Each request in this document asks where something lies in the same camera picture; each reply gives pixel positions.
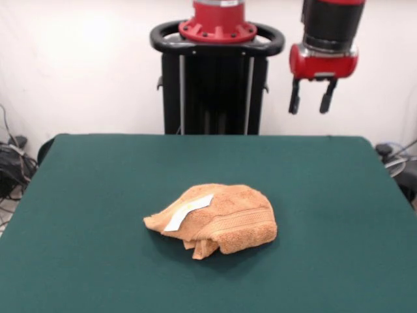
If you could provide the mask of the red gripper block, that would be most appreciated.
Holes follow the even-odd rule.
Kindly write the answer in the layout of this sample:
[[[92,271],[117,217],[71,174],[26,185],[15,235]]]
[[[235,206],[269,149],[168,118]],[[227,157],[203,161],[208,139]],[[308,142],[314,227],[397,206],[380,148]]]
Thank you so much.
[[[356,69],[358,49],[351,46],[345,53],[321,53],[306,48],[303,44],[293,44],[289,54],[289,66],[293,74],[289,113],[297,114],[299,109],[300,80],[318,80],[321,78],[348,78]],[[322,97],[319,112],[327,113],[330,109],[334,89],[338,80],[329,80]]]

